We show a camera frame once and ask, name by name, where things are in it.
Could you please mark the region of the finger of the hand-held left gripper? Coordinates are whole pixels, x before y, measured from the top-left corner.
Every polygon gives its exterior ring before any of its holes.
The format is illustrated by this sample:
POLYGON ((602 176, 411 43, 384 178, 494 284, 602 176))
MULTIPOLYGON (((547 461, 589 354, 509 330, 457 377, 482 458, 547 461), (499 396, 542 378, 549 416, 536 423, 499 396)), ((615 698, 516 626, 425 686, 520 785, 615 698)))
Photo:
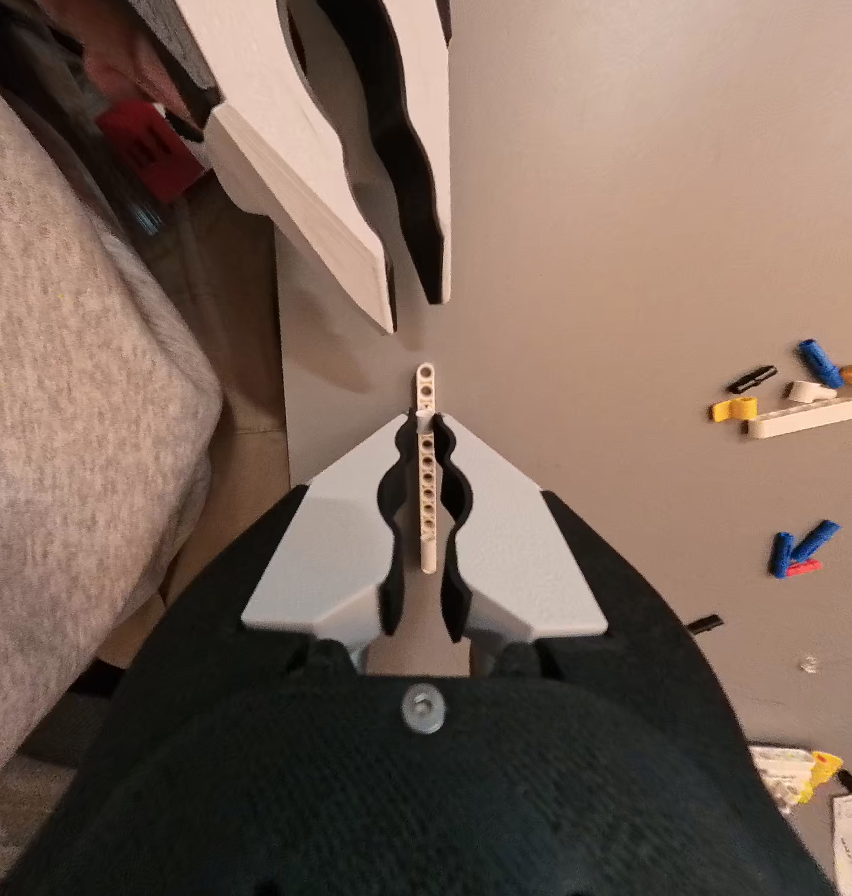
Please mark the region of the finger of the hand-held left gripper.
POLYGON ((398 254, 432 306, 451 275, 447 2, 286 2, 301 79, 341 150, 342 185, 396 298, 398 254))
POLYGON ((222 97, 204 135, 225 192, 242 210, 270 218, 370 319, 395 332, 386 249, 353 195, 342 141, 309 89, 286 3, 177 6, 222 97))

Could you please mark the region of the short white lego beam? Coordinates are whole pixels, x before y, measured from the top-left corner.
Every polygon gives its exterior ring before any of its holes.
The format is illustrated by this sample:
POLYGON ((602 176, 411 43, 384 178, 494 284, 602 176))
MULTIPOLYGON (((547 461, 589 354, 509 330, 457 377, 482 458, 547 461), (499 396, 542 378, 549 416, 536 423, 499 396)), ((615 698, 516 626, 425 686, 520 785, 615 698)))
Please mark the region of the short white lego beam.
POLYGON ((852 398, 837 397, 797 404, 747 421, 747 437, 764 440, 829 427, 852 420, 852 398))

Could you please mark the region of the striped lego model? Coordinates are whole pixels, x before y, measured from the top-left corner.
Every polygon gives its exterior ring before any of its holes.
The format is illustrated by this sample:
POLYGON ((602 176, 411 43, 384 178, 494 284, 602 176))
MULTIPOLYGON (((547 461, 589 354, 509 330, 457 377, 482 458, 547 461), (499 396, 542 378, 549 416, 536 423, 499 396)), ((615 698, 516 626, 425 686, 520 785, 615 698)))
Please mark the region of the striped lego model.
POLYGON ((784 816, 798 805, 807 805, 820 788, 848 772, 842 758, 819 750, 763 744, 750 744, 748 750, 784 816))

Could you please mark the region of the long white lego beam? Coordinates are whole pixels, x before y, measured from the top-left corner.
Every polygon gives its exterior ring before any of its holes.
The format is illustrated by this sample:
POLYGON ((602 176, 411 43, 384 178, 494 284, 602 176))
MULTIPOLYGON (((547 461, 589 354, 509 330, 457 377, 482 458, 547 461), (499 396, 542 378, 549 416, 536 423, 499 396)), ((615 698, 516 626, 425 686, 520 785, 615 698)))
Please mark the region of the long white lego beam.
MULTIPOLYGON (((429 408, 436 413, 435 366, 425 362, 417 367, 414 379, 414 397, 417 409, 429 408)), ((434 574, 438 567, 438 515, 436 510, 436 454, 433 430, 429 434, 417 433, 417 461, 419 488, 420 569, 424 574, 434 574)))

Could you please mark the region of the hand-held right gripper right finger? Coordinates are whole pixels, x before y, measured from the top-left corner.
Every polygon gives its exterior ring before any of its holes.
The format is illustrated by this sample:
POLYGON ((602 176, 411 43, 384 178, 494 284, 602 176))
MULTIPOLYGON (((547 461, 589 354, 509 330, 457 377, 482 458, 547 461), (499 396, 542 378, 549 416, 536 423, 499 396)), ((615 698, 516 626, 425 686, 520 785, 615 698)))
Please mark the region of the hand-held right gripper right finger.
POLYGON ((453 520, 442 617, 454 643, 469 640, 472 672, 489 674, 512 644, 606 633, 544 489, 448 414, 433 418, 433 440, 453 520))

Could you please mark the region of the red and white packet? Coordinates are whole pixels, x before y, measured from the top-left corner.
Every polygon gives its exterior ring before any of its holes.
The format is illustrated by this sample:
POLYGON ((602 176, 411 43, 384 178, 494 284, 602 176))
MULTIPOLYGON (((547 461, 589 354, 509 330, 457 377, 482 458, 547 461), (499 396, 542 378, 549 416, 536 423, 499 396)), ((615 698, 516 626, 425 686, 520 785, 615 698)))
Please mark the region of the red and white packet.
POLYGON ((187 142, 151 103, 117 102, 96 117, 96 126, 160 203, 174 203, 206 173, 187 142))

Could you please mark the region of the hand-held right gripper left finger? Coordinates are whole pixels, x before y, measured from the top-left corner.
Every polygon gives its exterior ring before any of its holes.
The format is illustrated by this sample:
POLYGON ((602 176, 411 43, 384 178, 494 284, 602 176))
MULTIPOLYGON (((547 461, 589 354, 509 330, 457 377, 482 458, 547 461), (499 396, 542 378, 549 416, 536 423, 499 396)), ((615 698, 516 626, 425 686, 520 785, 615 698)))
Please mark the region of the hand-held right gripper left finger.
POLYGON ((250 629, 342 644, 362 671, 398 628, 410 414, 399 414, 301 487, 300 503, 241 614, 250 629))

